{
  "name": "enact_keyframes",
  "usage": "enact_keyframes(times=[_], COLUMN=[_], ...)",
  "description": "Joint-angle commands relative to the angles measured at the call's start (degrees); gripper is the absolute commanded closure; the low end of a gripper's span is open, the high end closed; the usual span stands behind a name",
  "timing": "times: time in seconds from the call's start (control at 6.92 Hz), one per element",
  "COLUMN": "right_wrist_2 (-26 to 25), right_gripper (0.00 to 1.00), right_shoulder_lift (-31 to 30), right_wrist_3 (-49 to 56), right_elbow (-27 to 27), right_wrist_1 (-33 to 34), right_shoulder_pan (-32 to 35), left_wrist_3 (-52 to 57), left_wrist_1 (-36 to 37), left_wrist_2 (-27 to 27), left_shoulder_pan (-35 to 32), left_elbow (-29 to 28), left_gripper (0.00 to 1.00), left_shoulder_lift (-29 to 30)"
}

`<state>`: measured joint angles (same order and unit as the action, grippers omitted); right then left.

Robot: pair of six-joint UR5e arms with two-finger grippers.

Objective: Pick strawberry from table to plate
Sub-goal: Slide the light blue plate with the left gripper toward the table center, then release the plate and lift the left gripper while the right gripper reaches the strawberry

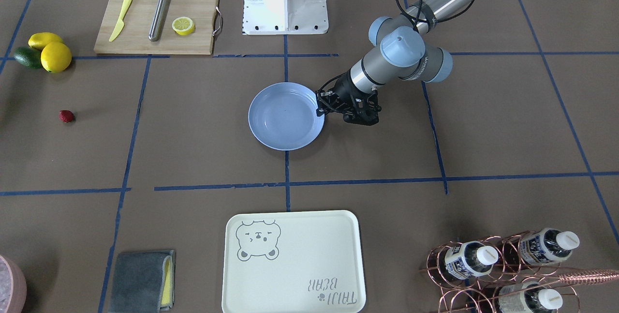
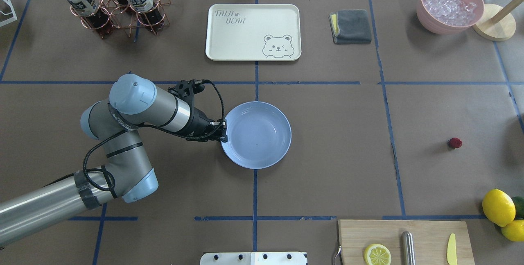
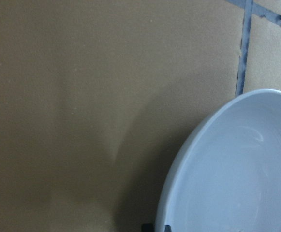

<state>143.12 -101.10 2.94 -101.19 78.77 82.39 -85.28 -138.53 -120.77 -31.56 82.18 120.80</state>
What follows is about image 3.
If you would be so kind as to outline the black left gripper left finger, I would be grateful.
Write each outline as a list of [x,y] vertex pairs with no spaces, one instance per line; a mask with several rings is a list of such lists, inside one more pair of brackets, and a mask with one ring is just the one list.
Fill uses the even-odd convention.
[[154,232],[154,225],[152,223],[144,223],[141,225],[141,232]]

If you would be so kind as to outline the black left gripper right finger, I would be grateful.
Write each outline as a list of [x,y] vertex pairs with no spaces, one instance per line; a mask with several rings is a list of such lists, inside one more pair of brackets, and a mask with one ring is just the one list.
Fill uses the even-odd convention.
[[165,225],[164,232],[171,232],[171,226],[170,225]]

